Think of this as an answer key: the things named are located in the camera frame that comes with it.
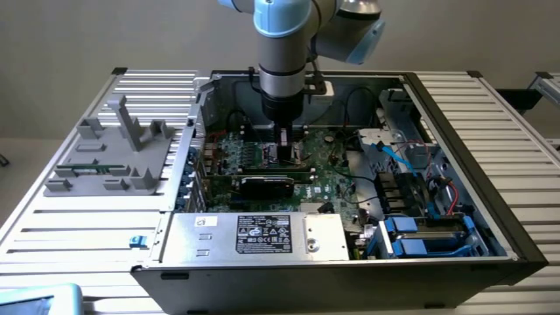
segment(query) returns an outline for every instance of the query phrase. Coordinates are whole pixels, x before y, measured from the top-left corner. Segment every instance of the blue cable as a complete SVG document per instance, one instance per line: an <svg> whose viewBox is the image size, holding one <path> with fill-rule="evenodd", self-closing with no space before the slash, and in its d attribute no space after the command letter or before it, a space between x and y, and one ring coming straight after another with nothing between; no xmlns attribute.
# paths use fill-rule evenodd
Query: blue cable
<svg viewBox="0 0 560 315"><path fill-rule="evenodd" d="M397 161L397 162L399 162L399 163L402 163L406 167L407 167L407 169L410 170L410 172L411 172L411 175L415 177L417 175L415 175L415 172L413 171L413 167L411 167L411 164L410 164L410 162L407 162L407 161L405 161L403 159L401 159L401 157L399 156L397 156L395 155L395 153L389 149L389 147L387 146L383 146L382 148L381 148L381 150L393 158L393 160L394 161Z"/></svg>

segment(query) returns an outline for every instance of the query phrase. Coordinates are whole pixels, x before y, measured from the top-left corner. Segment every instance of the green circuit board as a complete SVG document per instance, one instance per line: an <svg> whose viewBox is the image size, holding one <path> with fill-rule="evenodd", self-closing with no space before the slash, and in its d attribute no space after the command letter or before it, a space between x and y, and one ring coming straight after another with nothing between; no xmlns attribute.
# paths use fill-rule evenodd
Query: green circuit board
<svg viewBox="0 0 560 315"><path fill-rule="evenodd" d="M341 192L351 185L351 179L338 175L327 162L330 152L339 157L342 139L326 143L323 138L334 138L333 131L311 129L309 134L293 143L289 162L278 163L269 142L245 142L237 134L227 133L217 140L215 161L225 164L217 171L215 163L206 164L210 176L205 180L207 212L311 212L321 204L330 202L334 213L350 224L357 214L357 206L347 203ZM338 172L347 174L347 167L335 166ZM279 176L294 179L293 196L279 200L242 201L235 183L242 177ZM354 194L346 194L347 201L357 201Z"/></svg>

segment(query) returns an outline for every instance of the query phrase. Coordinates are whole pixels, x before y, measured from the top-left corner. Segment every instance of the power supply label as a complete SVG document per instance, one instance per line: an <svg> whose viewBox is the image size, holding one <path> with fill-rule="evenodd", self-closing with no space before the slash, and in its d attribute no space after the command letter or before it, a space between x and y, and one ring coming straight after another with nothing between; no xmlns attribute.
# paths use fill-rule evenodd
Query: power supply label
<svg viewBox="0 0 560 315"><path fill-rule="evenodd" d="M291 252L291 228L287 215L239 215L235 251L239 254Z"/></svg>

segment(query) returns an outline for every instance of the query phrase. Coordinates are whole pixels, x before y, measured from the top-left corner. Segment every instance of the robotic arm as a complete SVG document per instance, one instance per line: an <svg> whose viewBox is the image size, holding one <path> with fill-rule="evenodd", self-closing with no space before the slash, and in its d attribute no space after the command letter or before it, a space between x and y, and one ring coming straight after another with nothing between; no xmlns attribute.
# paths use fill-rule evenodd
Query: robotic arm
<svg viewBox="0 0 560 315"><path fill-rule="evenodd" d="M291 155L291 121L301 115L311 56L361 64L382 33L375 0L217 0L253 15L263 115L273 121L278 159Z"/></svg>

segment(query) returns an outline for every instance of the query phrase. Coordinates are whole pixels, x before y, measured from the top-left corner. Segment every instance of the warning label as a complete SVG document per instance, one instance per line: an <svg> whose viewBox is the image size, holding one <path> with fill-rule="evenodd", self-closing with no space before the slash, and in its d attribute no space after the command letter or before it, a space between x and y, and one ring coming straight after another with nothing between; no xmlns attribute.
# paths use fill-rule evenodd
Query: warning label
<svg viewBox="0 0 560 315"><path fill-rule="evenodd" d="M239 215L235 251L239 254L291 252L291 229L287 215Z"/></svg>

